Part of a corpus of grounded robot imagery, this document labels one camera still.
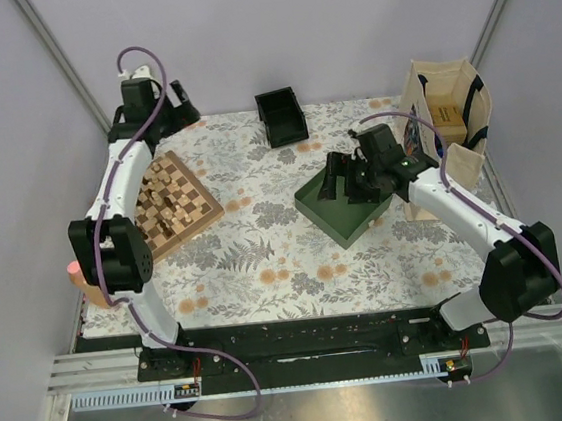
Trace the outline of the green metal tray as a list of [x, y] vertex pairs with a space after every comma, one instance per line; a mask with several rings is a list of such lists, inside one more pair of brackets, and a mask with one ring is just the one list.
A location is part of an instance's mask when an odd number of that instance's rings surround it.
[[298, 212], [347, 250], [366, 232], [371, 223], [385, 213], [392, 200], [385, 197], [376, 204], [351, 204], [343, 193], [343, 177], [337, 179], [337, 198], [320, 200], [318, 193], [323, 186], [323, 179], [324, 171], [320, 170], [294, 193], [294, 205]]

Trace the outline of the wooden chess board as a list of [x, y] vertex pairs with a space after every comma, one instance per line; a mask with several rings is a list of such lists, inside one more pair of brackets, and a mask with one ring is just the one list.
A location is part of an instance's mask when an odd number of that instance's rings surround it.
[[154, 159], [141, 184], [134, 222], [156, 263], [224, 215], [218, 200], [172, 151]]

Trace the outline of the cream canvas tote bag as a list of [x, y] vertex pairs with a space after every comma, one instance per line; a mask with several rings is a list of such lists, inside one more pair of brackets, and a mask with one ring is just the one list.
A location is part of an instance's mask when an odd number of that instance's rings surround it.
[[398, 117], [397, 142], [408, 155], [424, 153], [441, 161], [451, 179], [471, 191], [479, 180], [492, 112], [489, 89], [467, 59], [413, 61], [398, 110], [429, 123]]

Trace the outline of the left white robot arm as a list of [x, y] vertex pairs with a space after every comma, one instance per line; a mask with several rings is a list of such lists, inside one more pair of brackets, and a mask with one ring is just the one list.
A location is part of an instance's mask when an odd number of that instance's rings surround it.
[[128, 310], [145, 347], [162, 349], [157, 363], [163, 371], [183, 377], [193, 354], [176, 343], [180, 326], [154, 287], [152, 251], [134, 212], [160, 141], [198, 122], [200, 114], [177, 80], [131, 78], [121, 90], [100, 189], [86, 217], [69, 224], [69, 241], [86, 282], [100, 289], [109, 306]]

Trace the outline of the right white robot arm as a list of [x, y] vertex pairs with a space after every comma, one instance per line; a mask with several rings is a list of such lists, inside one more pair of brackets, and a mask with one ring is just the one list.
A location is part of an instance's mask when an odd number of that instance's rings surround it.
[[351, 204], [397, 195], [429, 211], [469, 244], [484, 262], [480, 283], [443, 301], [429, 327], [438, 347], [451, 350], [472, 325], [513, 322], [562, 288], [553, 231], [500, 214], [447, 177], [424, 153], [407, 154], [387, 125], [351, 132], [352, 153], [327, 155], [321, 200], [343, 193]]

